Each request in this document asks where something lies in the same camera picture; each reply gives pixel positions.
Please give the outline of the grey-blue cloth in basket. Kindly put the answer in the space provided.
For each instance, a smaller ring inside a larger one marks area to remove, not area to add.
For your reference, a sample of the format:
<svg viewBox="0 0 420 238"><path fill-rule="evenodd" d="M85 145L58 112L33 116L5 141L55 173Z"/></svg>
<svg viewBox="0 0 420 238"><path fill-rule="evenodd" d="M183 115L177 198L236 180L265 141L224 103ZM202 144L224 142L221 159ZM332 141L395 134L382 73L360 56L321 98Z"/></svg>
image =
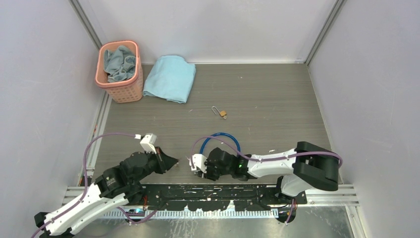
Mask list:
<svg viewBox="0 0 420 238"><path fill-rule="evenodd" d="M115 51L105 50L104 72L108 83L116 83L131 79L136 70L136 57L124 45L118 46Z"/></svg>

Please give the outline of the blue cable bike lock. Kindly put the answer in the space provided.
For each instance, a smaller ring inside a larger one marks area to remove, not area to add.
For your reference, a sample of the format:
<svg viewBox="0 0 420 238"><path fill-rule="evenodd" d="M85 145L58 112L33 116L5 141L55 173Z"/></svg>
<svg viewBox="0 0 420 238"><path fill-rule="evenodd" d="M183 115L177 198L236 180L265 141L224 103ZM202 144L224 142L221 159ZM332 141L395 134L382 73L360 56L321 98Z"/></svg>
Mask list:
<svg viewBox="0 0 420 238"><path fill-rule="evenodd" d="M227 138L230 138L236 145L236 150L237 151L241 151L241 146L239 144L239 141L231 134L226 133L226 132L217 132L211 135L212 137L218 137L218 136L224 136ZM201 147L200 147L200 154L202 154L205 150L205 146L207 145L207 143L211 140L211 138L206 138L204 140L204 142L202 143Z"/></svg>

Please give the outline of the aluminium frame rail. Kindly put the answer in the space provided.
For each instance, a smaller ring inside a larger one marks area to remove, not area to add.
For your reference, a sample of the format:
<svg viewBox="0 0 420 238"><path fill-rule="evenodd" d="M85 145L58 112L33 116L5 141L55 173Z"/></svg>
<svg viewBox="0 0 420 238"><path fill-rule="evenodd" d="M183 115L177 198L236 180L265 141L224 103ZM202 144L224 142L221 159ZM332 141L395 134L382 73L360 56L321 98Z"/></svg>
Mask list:
<svg viewBox="0 0 420 238"><path fill-rule="evenodd" d="M355 189L351 184L340 184L337 191L308 189L296 199L300 207L360 206Z"/></svg>

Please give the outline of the folded light blue towel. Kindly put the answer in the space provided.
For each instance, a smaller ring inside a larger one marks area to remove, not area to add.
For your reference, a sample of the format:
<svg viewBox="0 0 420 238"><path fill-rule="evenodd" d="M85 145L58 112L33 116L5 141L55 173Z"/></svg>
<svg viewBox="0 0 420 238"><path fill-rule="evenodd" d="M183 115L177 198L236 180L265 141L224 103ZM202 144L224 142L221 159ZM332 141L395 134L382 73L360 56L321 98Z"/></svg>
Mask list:
<svg viewBox="0 0 420 238"><path fill-rule="evenodd" d="M143 96L187 103L196 74L196 65L180 56L161 56L144 83Z"/></svg>

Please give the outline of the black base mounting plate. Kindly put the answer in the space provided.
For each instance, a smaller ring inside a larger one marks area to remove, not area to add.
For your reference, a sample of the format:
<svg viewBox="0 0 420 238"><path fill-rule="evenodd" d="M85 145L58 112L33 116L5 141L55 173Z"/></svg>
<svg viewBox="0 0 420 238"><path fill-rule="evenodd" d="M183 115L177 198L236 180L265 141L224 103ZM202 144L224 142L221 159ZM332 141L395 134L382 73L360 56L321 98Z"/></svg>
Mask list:
<svg viewBox="0 0 420 238"><path fill-rule="evenodd" d="M128 196L129 205L150 210L267 211L290 205L292 198L273 184L145 184Z"/></svg>

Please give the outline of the small brass padlock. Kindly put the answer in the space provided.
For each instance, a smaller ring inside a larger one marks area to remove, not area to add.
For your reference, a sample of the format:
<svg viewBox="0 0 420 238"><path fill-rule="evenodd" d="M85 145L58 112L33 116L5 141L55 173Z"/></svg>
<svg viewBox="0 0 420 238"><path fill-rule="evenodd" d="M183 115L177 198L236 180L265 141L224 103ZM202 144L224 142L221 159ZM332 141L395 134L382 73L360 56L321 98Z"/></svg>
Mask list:
<svg viewBox="0 0 420 238"><path fill-rule="evenodd" d="M212 106L211 110L215 115L219 115L222 119L227 119L227 112L226 111L220 111L216 106Z"/></svg>

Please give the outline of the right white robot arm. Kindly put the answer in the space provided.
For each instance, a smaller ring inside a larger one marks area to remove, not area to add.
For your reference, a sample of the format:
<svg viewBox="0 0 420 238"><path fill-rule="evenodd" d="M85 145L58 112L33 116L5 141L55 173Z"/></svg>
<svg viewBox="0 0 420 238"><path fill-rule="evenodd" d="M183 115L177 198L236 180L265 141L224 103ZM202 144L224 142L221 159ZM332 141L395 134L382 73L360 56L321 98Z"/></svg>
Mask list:
<svg viewBox="0 0 420 238"><path fill-rule="evenodd" d="M306 141L268 155L245 155L239 150L233 155L217 147L208 156L194 154L189 160L193 172L213 181L224 175L240 181L278 175L275 197L283 204L310 188L336 191L342 164L338 154Z"/></svg>

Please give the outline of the pink plastic laundry basket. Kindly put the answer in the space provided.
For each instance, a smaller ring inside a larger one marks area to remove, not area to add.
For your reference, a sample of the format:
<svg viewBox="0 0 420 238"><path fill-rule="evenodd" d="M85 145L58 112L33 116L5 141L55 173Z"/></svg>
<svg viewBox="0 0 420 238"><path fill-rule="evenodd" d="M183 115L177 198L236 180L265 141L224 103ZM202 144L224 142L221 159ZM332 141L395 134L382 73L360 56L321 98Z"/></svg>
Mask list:
<svg viewBox="0 0 420 238"><path fill-rule="evenodd" d="M108 73L105 72L105 52L114 53L119 46L125 46L133 53L134 73L133 76L119 82L108 82ZM104 44L99 50L97 69L95 75L96 85L104 89L117 103L134 102L143 95L143 69L140 59L140 50L134 41L115 41Z"/></svg>

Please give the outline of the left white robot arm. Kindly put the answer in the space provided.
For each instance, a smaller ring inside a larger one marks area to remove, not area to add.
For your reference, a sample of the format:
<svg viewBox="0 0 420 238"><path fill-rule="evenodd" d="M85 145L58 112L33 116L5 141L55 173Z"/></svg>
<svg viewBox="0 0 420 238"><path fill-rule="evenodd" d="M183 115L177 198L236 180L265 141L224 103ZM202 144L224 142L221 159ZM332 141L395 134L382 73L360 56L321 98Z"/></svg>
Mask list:
<svg viewBox="0 0 420 238"><path fill-rule="evenodd" d="M162 152L135 152L107 169L69 203L50 213L35 215L35 238L71 238L99 216L123 205L140 204L145 189L140 181L152 173L164 174L178 159Z"/></svg>

